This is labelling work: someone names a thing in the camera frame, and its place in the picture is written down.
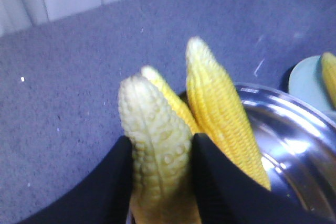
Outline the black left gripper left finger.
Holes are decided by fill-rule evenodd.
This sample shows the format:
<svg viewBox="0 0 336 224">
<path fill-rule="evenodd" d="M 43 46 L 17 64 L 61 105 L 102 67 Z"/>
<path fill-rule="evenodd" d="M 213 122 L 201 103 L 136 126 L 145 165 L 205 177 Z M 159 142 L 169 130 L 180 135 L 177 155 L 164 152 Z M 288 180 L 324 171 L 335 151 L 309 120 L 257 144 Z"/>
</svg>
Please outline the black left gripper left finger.
<svg viewBox="0 0 336 224">
<path fill-rule="evenodd" d="M 118 138 L 72 190 L 22 223 L 127 223 L 132 191 L 131 142 Z"/>
</svg>

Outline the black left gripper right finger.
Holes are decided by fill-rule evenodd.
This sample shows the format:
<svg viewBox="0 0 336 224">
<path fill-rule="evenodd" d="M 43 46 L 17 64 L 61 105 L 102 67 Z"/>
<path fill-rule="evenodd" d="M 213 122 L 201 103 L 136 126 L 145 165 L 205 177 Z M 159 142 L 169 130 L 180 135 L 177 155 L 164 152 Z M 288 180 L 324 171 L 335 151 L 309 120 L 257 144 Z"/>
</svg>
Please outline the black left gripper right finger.
<svg viewBox="0 0 336 224">
<path fill-rule="evenodd" d="M 259 185 L 204 133 L 192 137 L 191 163 L 202 223 L 329 223 Z"/>
</svg>

